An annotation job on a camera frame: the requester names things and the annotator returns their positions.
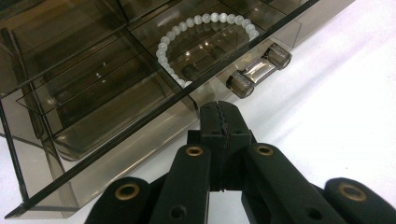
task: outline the black mechanical linkage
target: black mechanical linkage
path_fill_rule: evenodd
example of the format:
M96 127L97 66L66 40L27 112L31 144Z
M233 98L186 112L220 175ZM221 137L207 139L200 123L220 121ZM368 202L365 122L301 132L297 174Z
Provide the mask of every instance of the black mechanical linkage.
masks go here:
M278 148L256 143L235 105L208 103L200 117L167 175L115 181L86 223L202 224L209 191L225 189L242 191L250 223L396 223L395 209L359 182L310 184Z

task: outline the bracelet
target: bracelet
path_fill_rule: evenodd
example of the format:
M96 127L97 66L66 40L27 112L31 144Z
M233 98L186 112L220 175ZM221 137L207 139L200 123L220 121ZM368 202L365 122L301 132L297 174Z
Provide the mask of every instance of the bracelet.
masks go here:
M158 50L156 55L158 57L158 62L161 66L172 76L172 78L182 87L185 88L191 84L191 81L186 81L178 77L175 74L175 71L170 67L168 63L168 59L166 58L166 51L168 50L169 43L176 38L177 35L180 35L181 32L186 31L188 28L193 27L195 24L199 25L203 23L210 22L228 22L230 24L242 25L245 28L249 40L256 38L259 36L259 32L256 30L256 27L251 24L249 19L245 19L243 16L236 16L234 14L227 15L225 13L218 14L216 12L209 14L204 14L203 16L197 15L192 18L186 19L186 21L181 22L178 26L174 26L172 31L166 33L165 36L161 38L161 43L158 45Z

